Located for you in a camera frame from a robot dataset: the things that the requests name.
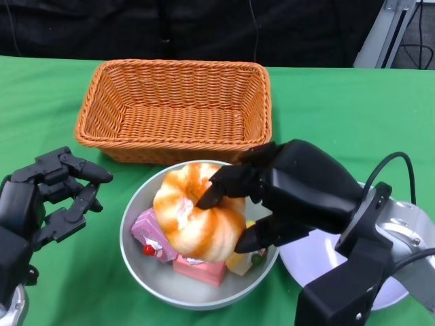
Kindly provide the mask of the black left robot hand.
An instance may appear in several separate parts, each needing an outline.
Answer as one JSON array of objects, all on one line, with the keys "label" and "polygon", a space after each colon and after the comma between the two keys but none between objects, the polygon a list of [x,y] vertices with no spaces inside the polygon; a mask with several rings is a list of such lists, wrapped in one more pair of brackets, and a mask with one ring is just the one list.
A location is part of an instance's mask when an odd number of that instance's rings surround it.
[{"label": "black left robot hand", "polygon": [[34,252],[60,242],[86,225],[88,211],[99,213],[99,186],[113,176],[104,167],[61,147],[35,158],[1,183],[1,304],[19,284],[34,285]]}]

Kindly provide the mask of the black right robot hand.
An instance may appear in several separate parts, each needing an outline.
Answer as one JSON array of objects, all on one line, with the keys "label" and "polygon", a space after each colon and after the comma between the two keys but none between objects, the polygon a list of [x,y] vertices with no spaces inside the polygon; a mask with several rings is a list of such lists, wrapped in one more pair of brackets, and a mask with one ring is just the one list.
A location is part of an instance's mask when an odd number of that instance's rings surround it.
[{"label": "black right robot hand", "polygon": [[248,197],[271,211],[243,231],[236,253],[280,247],[316,229],[340,234],[362,202],[362,187],[344,166],[306,141],[259,145],[239,161],[219,168],[196,204],[205,210]]}]

